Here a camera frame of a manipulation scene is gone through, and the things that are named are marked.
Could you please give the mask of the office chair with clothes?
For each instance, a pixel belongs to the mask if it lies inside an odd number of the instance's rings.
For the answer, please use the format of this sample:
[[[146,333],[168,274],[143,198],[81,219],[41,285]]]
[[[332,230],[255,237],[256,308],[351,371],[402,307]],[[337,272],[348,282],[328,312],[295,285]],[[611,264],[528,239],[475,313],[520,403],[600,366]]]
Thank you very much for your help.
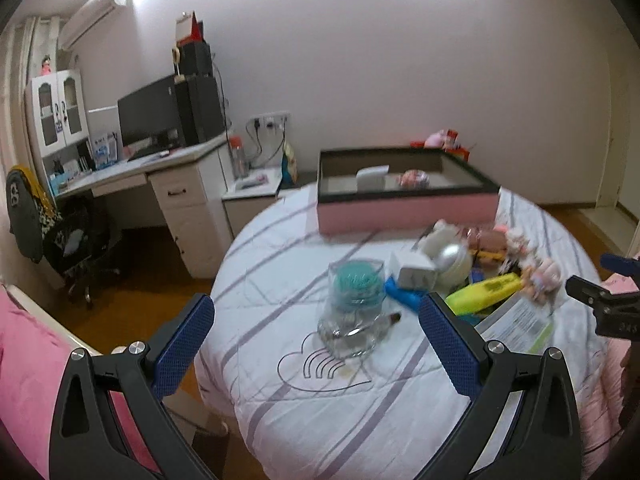
[[[35,175],[16,165],[6,175],[6,210],[22,256],[46,262],[62,278],[67,296],[94,306],[96,284],[119,276],[113,250],[120,241],[114,221],[81,202],[65,216]]]

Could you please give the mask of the white glass-door cabinet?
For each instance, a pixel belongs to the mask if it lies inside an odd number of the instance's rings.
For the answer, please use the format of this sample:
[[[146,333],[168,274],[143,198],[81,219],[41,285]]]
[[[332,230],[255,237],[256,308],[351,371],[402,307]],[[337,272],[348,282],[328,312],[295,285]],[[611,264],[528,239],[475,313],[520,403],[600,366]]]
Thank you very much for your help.
[[[32,78],[25,90],[27,119],[39,157],[89,139],[82,81],[78,70]]]

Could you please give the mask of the white round compact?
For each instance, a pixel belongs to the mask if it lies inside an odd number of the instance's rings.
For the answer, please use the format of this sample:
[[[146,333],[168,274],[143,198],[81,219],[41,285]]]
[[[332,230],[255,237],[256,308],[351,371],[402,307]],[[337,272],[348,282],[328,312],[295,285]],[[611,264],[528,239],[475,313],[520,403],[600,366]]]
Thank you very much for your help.
[[[434,257],[437,268],[436,284],[441,289],[461,286],[472,269],[473,259],[468,246],[461,242],[444,246]]]

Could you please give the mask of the pink toy figures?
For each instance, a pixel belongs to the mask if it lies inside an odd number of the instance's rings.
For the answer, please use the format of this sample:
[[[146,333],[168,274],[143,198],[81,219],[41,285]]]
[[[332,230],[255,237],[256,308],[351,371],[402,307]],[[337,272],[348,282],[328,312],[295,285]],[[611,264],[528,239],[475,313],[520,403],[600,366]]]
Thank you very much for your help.
[[[508,228],[504,224],[494,226],[455,226],[438,220],[431,235],[439,235],[447,245],[462,244],[466,250],[464,263],[471,263],[468,272],[469,284],[478,283],[473,270],[488,278],[516,274],[521,282],[521,291],[533,302],[546,304],[554,299],[562,282],[562,270],[552,258],[538,255],[534,244],[519,228]]]

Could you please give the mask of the white charger plug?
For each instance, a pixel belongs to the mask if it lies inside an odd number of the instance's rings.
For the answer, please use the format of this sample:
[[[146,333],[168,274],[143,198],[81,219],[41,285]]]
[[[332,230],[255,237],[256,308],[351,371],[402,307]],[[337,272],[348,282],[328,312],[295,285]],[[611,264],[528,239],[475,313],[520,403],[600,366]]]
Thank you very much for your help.
[[[411,290],[432,289],[437,278],[437,268],[423,252],[398,250],[390,255],[390,276],[399,288]]]

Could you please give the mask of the black speaker box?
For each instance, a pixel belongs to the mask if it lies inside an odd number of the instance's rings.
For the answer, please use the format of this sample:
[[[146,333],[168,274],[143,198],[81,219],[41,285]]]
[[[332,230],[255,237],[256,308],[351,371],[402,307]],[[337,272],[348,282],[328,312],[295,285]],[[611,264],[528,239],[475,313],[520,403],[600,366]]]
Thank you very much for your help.
[[[192,41],[178,47],[180,73],[184,76],[213,76],[212,51],[206,41]]]

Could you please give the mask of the red storage basket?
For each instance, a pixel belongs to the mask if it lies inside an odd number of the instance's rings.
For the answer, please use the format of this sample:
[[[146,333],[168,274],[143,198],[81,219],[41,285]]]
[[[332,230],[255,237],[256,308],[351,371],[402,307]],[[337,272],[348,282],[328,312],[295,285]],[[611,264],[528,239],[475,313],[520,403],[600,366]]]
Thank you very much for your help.
[[[412,148],[438,148],[467,162],[470,150],[459,142],[459,133],[452,129],[442,129],[431,133],[424,141],[411,141]]]

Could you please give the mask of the white desk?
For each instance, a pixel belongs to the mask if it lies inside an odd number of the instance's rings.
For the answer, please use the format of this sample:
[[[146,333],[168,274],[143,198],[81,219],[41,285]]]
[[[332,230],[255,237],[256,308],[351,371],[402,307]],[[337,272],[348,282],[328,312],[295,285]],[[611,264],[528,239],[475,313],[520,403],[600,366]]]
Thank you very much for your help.
[[[222,203],[231,179],[228,134],[166,155],[118,162],[73,180],[56,198],[107,196],[151,185],[192,278],[214,278],[232,242]]]

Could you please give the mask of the white air conditioner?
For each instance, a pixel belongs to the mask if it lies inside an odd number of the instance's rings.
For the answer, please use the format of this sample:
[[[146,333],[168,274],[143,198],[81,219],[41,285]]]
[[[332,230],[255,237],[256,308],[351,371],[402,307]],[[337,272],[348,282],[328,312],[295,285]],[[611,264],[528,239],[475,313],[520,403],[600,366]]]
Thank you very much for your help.
[[[88,0],[64,24],[58,36],[58,48],[72,50],[83,36],[111,14],[119,13],[128,6],[128,0]]]

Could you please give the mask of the wall power socket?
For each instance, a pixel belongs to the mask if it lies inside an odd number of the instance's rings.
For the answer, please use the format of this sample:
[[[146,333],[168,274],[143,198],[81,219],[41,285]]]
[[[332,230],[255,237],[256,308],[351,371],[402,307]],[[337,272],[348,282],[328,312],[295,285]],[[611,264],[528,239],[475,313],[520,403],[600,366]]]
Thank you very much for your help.
[[[252,128],[284,129],[291,119],[290,112],[275,112],[252,116],[247,125]]]

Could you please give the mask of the pink black storage box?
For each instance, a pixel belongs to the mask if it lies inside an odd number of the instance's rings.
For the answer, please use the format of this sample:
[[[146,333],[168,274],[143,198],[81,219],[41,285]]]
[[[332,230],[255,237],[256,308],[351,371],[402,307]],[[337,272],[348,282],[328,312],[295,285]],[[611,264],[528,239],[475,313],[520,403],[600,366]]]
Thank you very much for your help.
[[[320,153],[319,231],[336,235],[417,230],[442,219],[486,224],[500,185],[438,148],[350,148]]]

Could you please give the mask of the black computer tower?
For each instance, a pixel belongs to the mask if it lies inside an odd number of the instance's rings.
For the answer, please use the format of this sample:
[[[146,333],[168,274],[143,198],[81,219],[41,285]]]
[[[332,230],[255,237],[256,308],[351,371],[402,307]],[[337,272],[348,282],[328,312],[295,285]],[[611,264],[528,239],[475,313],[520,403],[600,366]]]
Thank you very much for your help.
[[[214,77],[192,76],[174,84],[183,146],[201,144],[224,134],[226,124]]]

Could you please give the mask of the low white side table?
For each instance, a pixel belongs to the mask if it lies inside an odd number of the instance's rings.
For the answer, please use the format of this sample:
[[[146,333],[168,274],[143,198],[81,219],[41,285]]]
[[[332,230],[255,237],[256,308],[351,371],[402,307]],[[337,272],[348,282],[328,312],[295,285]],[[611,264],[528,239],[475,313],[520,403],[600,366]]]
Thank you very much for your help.
[[[282,171],[279,168],[250,170],[246,178],[235,180],[222,196],[228,225],[233,237],[264,209],[279,199]]]

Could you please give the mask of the black computer monitor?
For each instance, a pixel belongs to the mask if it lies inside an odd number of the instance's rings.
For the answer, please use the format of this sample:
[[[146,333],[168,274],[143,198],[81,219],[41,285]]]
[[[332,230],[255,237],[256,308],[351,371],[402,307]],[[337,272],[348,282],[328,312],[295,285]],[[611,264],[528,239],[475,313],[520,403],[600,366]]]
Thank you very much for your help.
[[[179,112],[175,78],[167,76],[123,96],[117,101],[123,146],[143,140],[166,146],[177,139]]]

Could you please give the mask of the yellow highlighter pen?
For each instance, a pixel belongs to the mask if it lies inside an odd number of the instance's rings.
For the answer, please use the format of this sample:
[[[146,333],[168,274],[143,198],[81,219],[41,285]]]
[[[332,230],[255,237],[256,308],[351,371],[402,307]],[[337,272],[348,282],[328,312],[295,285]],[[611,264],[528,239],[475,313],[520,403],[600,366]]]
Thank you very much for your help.
[[[445,302],[457,316],[475,314],[510,298],[522,285],[518,274],[503,274],[465,286],[448,295]]]

